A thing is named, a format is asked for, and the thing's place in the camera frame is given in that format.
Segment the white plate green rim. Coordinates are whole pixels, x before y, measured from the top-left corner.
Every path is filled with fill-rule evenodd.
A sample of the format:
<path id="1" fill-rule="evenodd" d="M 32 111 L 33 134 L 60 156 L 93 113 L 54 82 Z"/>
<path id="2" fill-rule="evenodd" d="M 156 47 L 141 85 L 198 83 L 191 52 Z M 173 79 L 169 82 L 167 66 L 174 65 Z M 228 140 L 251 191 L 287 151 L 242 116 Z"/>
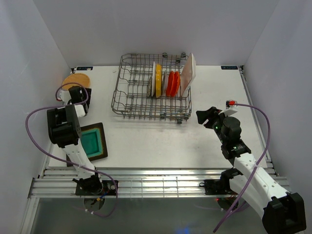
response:
<path id="1" fill-rule="evenodd" d="M 151 87 L 151 96 L 153 97 L 156 93 L 156 62 L 153 62 L 152 69 L 152 87 Z"/>

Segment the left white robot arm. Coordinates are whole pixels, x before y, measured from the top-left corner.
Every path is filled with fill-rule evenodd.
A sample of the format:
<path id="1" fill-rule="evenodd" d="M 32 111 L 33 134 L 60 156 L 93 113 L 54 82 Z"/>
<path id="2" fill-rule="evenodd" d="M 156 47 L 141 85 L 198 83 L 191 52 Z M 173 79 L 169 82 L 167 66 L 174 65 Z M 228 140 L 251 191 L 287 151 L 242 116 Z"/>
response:
<path id="1" fill-rule="evenodd" d="M 66 162 L 76 169 L 78 179 L 74 178 L 73 181 L 84 191 L 98 195 L 103 190 L 103 182 L 83 149 L 82 131 L 78 120 L 88 113 L 88 92 L 81 86 L 74 85 L 69 89 L 69 93 L 69 105 L 47 110 L 49 138 L 66 153 L 69 157 Z"/>

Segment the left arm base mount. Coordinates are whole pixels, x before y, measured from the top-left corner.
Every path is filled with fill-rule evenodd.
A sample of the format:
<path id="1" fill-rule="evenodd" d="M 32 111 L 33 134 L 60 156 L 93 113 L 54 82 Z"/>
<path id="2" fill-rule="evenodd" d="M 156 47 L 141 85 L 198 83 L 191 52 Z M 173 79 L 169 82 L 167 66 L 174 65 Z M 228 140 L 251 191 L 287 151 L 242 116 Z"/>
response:
<path id="1" fill-rule="evenodd" d="M 92 196 L 92 195 L 116 195 L 118 188 L 118 180 L 115 180 L 115 184 L 111 180 L 102 180 L 99 182 L 97 180 L 81 179 L 76 181 L 76 191 L 75 195 L 80 196 Z"/>

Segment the yellow dotted scalloped plate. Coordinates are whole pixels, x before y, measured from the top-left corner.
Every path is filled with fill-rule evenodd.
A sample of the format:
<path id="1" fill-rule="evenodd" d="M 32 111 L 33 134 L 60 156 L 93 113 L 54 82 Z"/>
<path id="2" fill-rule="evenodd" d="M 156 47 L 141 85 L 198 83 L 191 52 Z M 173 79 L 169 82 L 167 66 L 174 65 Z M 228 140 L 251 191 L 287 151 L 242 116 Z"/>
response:
<path id="1" fill-rule="evenodd" d="M 162 66 L 156 64 L 156 98 L 161 96 Z"/>

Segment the woven bamboo round plate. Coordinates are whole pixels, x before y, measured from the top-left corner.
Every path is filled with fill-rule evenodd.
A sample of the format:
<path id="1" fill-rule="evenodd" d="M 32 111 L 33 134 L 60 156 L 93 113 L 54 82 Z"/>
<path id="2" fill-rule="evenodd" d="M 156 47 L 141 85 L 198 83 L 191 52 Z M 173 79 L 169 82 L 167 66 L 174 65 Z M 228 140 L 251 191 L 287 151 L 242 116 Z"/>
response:
<path id="1" fill-rule="evenodd" d="M 75 74 L 71 74 L 69 75 L 62 83 L 63 90 L 68 91 L 69 88 L 73 87 L 75 84 L 73 84 L 73 82 L 79 83 L 81 84 L 83 87 L 85 88 L 89 88 L 90 87 L 90 78 L 83 73 L 75 73 Z"/>

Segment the speckled beige small plate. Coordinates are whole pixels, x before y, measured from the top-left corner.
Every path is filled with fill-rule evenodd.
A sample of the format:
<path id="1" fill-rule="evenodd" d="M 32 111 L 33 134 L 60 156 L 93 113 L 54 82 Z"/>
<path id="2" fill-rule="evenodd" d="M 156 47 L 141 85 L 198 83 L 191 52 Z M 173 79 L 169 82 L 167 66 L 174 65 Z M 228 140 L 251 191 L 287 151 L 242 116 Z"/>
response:
<path id="1" fill-rule="evenodd" d="M 152 77 L 149 77 L 148 85 L 147 85 L 147 96 L 148 97 L 150 97 L 151 93 L 152 93 L 152 83 L 153 83 L 153 79 L 152 79 Z"/>

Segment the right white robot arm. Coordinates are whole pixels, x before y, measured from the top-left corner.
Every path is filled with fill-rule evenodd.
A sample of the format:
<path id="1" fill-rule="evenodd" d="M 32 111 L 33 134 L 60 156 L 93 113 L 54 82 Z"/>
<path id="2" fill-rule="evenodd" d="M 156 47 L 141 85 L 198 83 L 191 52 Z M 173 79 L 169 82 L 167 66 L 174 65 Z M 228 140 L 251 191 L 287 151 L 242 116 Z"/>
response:
<path id="1" fill-rule="evenodd" d="M 303 198 L 279 185 L 258 164 L 241 139 L 240 121 L 233 117 L 234 106 L 235 102 L 230 101 L 225 110 L 211 107 L 196 112 L 198 123 L 214 130 L 221 142 L 222 154 L 232 164 L 232 168 L 221 173 L 220 179 L 206 179 L 200 186 L 206 195 L 236 193 L 227 214 L 235 212 L 237 202 L 244 199 L 258 213 L 269 234 L 295 234 L 305 230 Z"/>

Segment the light blue scalloped plate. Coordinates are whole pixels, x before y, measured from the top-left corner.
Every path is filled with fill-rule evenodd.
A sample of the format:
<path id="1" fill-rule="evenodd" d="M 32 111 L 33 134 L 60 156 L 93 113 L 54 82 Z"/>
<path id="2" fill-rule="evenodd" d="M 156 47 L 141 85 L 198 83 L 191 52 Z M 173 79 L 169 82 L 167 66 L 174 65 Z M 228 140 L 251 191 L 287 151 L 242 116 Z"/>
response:
<path id="1" fill-rule="evenodd" d="M 163 96 L 166 93 L 167 85 L 168 85 L 168 75 L 165 73 L 164 76 L 163 76 L 162 87 L 161 87 Z"/>

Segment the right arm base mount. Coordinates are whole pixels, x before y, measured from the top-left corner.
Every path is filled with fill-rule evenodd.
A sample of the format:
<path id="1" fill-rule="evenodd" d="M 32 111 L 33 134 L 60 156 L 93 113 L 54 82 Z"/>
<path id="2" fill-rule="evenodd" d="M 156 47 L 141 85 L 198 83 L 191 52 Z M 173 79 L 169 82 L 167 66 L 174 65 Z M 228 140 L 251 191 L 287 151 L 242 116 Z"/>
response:
<path id="1" fill-rule="evenodd" d="M 199 187 L 204 189 L 205 195 L 230 195 L 233 193 L 229 182 L 221 179 L 205 179 L 199 183 Z"/>

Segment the orange round plate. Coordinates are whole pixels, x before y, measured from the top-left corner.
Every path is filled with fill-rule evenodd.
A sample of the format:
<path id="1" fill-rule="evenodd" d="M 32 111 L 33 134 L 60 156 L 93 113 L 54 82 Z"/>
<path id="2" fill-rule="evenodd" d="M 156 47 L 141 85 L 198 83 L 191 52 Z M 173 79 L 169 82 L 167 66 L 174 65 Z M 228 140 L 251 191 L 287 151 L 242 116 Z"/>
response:
<path id="1" fill-rule="evenodd" d="M 174 93 L 175 88 L 175 73 L 171 71 L 168 76 L 168 84 L 166 89 L 166 96 L 171 97 Z"/>
<path id="2" fill-rule="evenodd" d="M 176 81 L 175 81 L 175 93 L 174 93 L 174 96 L 177 95 L 179 87 L 180 87 L 180 73 L 179 72 L 175 72 L 175 78 L 176 78 Z"/>

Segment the white rectangular plate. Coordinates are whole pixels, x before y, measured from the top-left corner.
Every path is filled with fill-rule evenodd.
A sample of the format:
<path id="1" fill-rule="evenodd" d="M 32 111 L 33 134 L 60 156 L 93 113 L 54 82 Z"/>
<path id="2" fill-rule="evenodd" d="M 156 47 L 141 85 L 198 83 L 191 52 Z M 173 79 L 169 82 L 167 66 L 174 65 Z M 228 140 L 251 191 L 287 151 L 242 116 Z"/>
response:
<path id="1" fill-rule="evenodd" d="M 180 96 L 183 97 L 185 92 L 191 86 L 196 77 L 196 60 L 193 53 L 190 53 L 188 59 L 180 74 Z"/>

